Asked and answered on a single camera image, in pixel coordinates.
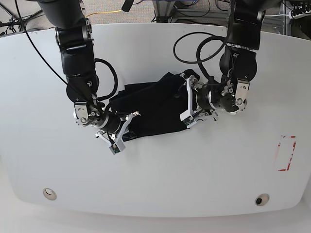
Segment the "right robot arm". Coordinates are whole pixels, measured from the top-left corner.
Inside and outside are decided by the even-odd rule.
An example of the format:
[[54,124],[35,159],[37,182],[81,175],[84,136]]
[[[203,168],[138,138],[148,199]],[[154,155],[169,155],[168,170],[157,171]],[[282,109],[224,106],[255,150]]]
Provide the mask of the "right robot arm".
[[[74,103],[76,123],[97,128],[96,138],[105,141],[113,153],[124,148],[122,136],[138,112],[122,114],[110,111],[104,100],[113,97],[118,77],[112,65],[94,57],[92,27],[78,0],[40,0],[38,4],[55,26],[55,39],[60,49],[63,73],[67,80],[67,96]],[[98,97],[99,78],[96,62],[106,65],[114,79],[110,94]]]

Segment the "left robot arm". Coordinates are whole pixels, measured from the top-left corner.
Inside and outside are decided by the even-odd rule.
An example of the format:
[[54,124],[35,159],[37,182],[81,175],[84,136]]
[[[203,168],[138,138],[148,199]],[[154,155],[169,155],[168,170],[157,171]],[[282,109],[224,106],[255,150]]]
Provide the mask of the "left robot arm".
[[[250,82],[258,68],[256,52],[264,20],[262,4],[254,0],[232,0],[226,36],[208,33],[208,38],[199,44],[194,64],[199,66],[206,83],[194,71],[180,74],[188,95],[188,106],[180,114],[180,120],[188,128],[199,120],[216,120],[217,110],[234,115],[246,108]],[[221,50],[224,51],[219,62],[222,77],[218,82],[208,74],[203,63]]]

